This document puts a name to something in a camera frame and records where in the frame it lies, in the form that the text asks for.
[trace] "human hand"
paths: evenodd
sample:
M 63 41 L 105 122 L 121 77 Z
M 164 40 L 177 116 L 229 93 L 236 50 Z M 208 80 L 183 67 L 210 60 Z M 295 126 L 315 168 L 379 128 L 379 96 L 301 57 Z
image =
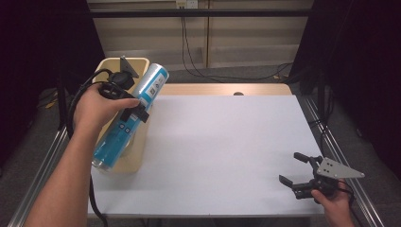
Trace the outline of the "human hand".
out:
M 345 184 L 341 181 L 339 181 L 339 188 L 346 189 Z M 332 198 L 327 198 L 319 190 L 312 190 L 311 194 L 324 207 L 324 215 L 331 227 L 354 226 L 350 216 L 347 193 L 337 190 Z
M 74 113 L 75 131 L 100 133 L 101 128 L 109 122 L 115 114 L 125 108 L 132 108 L 139 104 L 136 98 L 111 100 L 100 95 L 98 89 L 101 84 L 90 86 L 80 98 Z

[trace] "electrical cable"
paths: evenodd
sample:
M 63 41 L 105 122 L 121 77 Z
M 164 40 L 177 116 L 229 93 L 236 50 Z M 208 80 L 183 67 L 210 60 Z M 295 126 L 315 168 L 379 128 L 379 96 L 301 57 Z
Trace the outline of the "electrical cable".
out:
M 354 216 L 355 220 L 357 221 L 357 224 L 360 227 L 363 227 L 362 221 L 360 221 L 359 217 L 357 216 L 357 214 L 355 213 L 355 211 L 354 211 L 354 209 L 352 207 L 352 204 L 353 204 L 353 202 L 355 200 L 354 189 L 347 182 L 344 182 L 344 181 L 339 181 L 339 182 L 340 183 L 344 183 L 350 189 L 350 190 L 346 190 L 346 189 L 342 189 L 342 188 L 337 188 L 339 191 L 345 192 L 348 195 L 350 195 L 350 200 L 348 201 L 348 204 L 349 204 L 349 207 L 350 207 L 351 214 Z
M 85 91 L 92 85 L 94 85 L 95 83 L 102 83 L 102 82 L 95 82 L 92 83 L 92 80 L 99 75 L 100 73 L 106 72 L 109 75 L 112 74 L 113 72 L 110 71 L 109 69 L 99 69 L 97 70 L 94 74 L 92 74 L 79 88 L 79 90 L 77 91 L 77 94 L 74 96 L 73 100 L 70 103 L 70 108 L 68 111 L 68 115 L 67 115 L 67 122 L 66 122 L 66 129 L 67 129 L 67 134 L 68 137 L 71 139 L 73 134 L 74 134 L 74 112 L 75 109 L 77 108 L 77 104 L 80 100 L 80 98 L 82 97 L 82 95 L 85 93 Z M 90 203 L 92 205 L 92 209 L 94 210 L 95 214 L 97 215 L 98 218 L 100 218 L 103 222 L 103 226 L 104 227 L 108 227 L 109 223 L 106 219 L 106 217 L 100 213 L 100 211 L 97 208 L 96 205 L 96 198 L 95 198 L 95 190 L 94 190 L 94 183 L 92 180 L 92 176 L 91 176 L 91 180 L 90 180 L 90 184 L 89 184 L 89 200 Z
M 148 223 L 145 221 L 144 218 L 140 218 L 140 221 L 144 227 L 148 227 Z
M 320 123 L 323 123 L 323 128 L 322 128 L 322 133 L 321 133 L 321 139 L 320 139 L 320 149 L 322 151 L 322 154 L 324 154 L 324 149 L 323 149 L 323 137 L 326 134 L 326 131 L 328 129 L 328 120 L 330 118 L 330 115 L 334 111 L 334 96 L 333 96 L 333 91 L 330 89 L 328 99 L 327 99 L 327 106 L 324 111 L 324 116 L 322 116 L 322 120 L 319 119 Z
M 185 18 L 184 18 L 184 17 L 181 18 L 181 23 L 182 23 L 182 27 L 183 27 L 183 50 L 184 50 L 185 42 L 186 42 L 186 49 L 187 49 L 187 52 L 188 52 L 188 55 L 189 55 L 189 59 L 191 60 L 192 66 L 193 66 L 194 69 L 199 73 L 199 75 L 193 74 L 191 71 L 189 71 L 189 69 L 186 67 L 185 58 L 184 58 L 184 56 L 183 56 L 183 67 L 185 68 L 185 70 L 186 70 L 190 75 L 192 75 L 192 76 L 194 76 L 194 77 L 207 78 L 207 79 L 211 79 L 211 80 L 213 80 L 213 81 L 215 81 L 215 82 L 222 83 L 222 81 L 220 81 L 220 80 L 218 80 L 218 79 L 212 79 L 212 78 L 210 78 L 210 77 L 206 77 L 204 74 L 202 74 L 202 73 L 197 69 L 197 67 L 195 67 L 194 62 L 192 61 L 191 52 L 189 51 L 189 43 L 188 43 L 188 39 L 187 39 L 187 36 L 186 36 L 186 25 L 185 25 Z
M 183 66 L 184 66 L 185 70 L 186 70 L 189 74 L 191 74 L 192 76 L 200 77 L 200 78 L 207 78 L 207 79 L 211 79 L 211 80 L 213 80 L 213 81 L 220 82 L 220 83 L 223 83 L 223 81 L 218 80 L 218 79 L 261 80 L 261 79 L 269 79 L 269 78 L 272 78 L 272 77 L 276 76 L 277 74 L 279 74 L 279 73 L 280 73 L 281 71 L 283 71 L 284 69 L 286 69 L 289 65 L 292 65 L 292 62 L 282 63 L 282 64 L 280 64 L 280 65 L 277 66 L 277 72 L 276 72 L 276 73 L 271 74 L 271 75 L 268 75 L 268 76 L 265 76 L 265 77 L 260 77 L 260 78 L 239 78 L 239 77 L 224 77 L 224 76 L 213 76 L 213 75 L 206 76 L 206 75 L 204 75 L 203 73 L 201 73 L 201 72 L 197 69 L 197 67 L 195 66 L 195 64 L 194 64 L 194 62 L 193 62 L 193 60 L 192 60 L 192 56 L 191 56 L 191 53 L 190 53 L 190 50 L 189 50 L 189 43 L 188 43 L 188 39 L 187 39 L 187 35 L 186 35 L 186 22 L 185 22 L 185 18 L 182 17 L 182 20 L 181 20 L 181 21 L 182 21 L 182 31 L 183 31 L 183 50 L 184 50 L 184 46 L 185 46 L 185 44 L 184 44 L 184 41 L 185 41 L 185 42 L 186 42 L 186 49 L 187 49 L 187 52 L 188 52 L 188 55 L 189 55 L 189 59 L 191 60 L 192 66 L 194 67 L 195 71 L 197 71 L 198 75 L 193 74 L 192 72 L 190 72 L 190 71 L 187 69 L 187 67 L 186 67 L 186 65 L 185 65 L 184 57 L 183 57 Z
M 106 217 L 97 208 L 96 198 L 95 198 L 94 181 L 92 180 L 92 175 L 91 175 L 91 180 L 89 183 L 89 201 L 91 202 L 91 206 L 92 206 L 92 209 L 94 210 L 95 214 L 103 222 L 103 226 L 108 227 L 109 223 L 108 223 Z

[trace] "aerosol can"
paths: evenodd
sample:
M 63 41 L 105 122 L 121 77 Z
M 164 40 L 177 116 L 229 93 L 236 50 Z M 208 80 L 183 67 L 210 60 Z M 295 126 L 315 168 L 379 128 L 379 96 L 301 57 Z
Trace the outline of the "aerosol can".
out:
M 169 74 L 162 65 L 153 63 L 131 94 L 141 101 L 147 111 L 168 77 Z M 134 113 L 126 121 L 121 119 L 122 114 L 123 111 L 118 113 L 97 142 L 93 166 L 110 171 L 141 123 Z

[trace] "white tabletop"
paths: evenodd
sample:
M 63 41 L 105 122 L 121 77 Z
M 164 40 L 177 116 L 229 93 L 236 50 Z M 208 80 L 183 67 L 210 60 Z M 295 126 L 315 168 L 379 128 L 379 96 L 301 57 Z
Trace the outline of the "white tabletop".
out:
M 141 168 L 92 170 L 109 217 L 299 217 L 322 214 L 280 184 L 308 182 L 320 155 L 296 96 L 158 96 Z M 94 212 L 88 207 L 89 215 Z

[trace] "aluminum rail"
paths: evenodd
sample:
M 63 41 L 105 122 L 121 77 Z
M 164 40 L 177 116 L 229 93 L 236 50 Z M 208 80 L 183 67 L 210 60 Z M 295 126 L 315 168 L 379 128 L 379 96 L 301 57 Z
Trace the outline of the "aluminum rail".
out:
M 91 9 L 89 12 L 69 12 L 90 15 L 93 18 L 131 17 L 307 17 L 327 15 L 312 9 Z
M 310 113 L 313 116 L 314 120 L 319 120 L 318 108 L 315 102 L 311 97 L 307 97 L 305 99 L 305 103 Z M 324 125 L 322 123 L 318 124 L 320 132 L 323 132 Z M 346 166 L 349 166 L 347 160 L 345 159 L 344 154 L 342 153 L 337 141 L 335 140 L 333 134 L 327 127 L 325 130 L 325 136 L 323 137 L 324 142 L 329 147 L 331 153 L 333 154 L 334 159 Z M 357 203 L 368 221 L 370 226 L 385 226 L 380 216 L 378 215 L 374 204 L 372 203 L 369 196 L 366 194 L 366 191 L 363 189 L 358 179 L 347 179 L 346 180 L 354 189 L 355 197 L 357 199 Z
M 56 133 L 53 143 L 50 146 L 44 161 L 41 164 L 35 178 L 33 179 L 29 189 L 27 190 L 23 200 L 19 204 L 17 210 L 15 211 L 11 221 L 9 222 L 9 227 L 23 227 L 26 221 L 27 214 L 30 211 L 33 202 L 36 200 L 39 192 L 47 181 L 50 173 L 52 172 L 55 162 L 59 156 L 62 143 L 64 142 L 67 135 L 67 130 L 63 127 Z

